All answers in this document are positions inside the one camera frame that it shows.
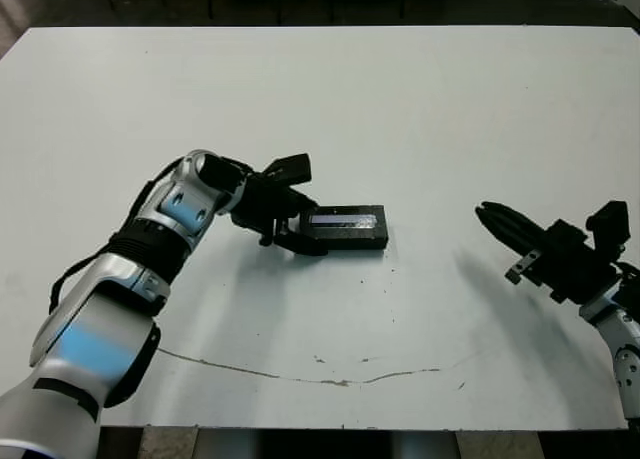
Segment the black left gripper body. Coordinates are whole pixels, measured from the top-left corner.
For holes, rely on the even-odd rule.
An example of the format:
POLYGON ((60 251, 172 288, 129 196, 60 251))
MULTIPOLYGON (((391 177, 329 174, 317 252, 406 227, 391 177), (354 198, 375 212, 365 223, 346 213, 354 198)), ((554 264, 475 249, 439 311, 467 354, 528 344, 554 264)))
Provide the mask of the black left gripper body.
POLYGON ((300 215, 293 206, 293 190, 264 174, 251 174, 240 202, 231 210, 232 222, 258 233, 261 246, 275 245, 275 233, 282 229, 291 230, 289 220, 300 215))

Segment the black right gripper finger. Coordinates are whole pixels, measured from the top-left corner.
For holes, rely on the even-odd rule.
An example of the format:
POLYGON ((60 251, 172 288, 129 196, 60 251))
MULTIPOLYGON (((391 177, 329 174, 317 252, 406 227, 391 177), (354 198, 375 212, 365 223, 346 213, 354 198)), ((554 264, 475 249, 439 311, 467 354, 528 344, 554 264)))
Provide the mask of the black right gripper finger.
POLYGON ((508 206, 476 206, 481 224, 502 244, 520 255, 538 247, 538 225, 508 206))
POLYGON ((501 203, 483 201, 480 221, 494 235, 539 236, 545 230, 524 214, 501 203))

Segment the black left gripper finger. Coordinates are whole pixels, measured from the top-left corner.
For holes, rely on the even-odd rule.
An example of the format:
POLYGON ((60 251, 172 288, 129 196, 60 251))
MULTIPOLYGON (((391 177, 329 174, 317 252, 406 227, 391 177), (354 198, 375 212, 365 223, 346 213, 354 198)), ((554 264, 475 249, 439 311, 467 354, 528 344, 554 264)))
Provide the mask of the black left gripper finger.
POLYGON ((273 242, 275 245, 297 255, 322 257, 328 254, 328 249, 317 239, 289 229, 282 229, 276 232, 273 242))
POLYGON ((292 201, 297 214, 302 214, 319 206, 317 201, 296 190, 292 191, 292 201))

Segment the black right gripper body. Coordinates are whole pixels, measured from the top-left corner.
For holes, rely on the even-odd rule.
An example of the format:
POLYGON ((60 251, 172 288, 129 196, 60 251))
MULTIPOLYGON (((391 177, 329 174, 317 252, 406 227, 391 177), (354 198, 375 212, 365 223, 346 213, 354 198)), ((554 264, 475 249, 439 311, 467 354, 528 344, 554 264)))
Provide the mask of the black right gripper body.
POLYGON ((538 236, 538 247, 521 255, 506 272, 513 284, 526 278, 551 289, 558 303, 568 299, 582 305, 606 292, 619 279, 614 262, 628 240, 626 217, 590 217, 586 230, 593 234, 594 245, 586 244, 584 232, 556 220, 538 236))

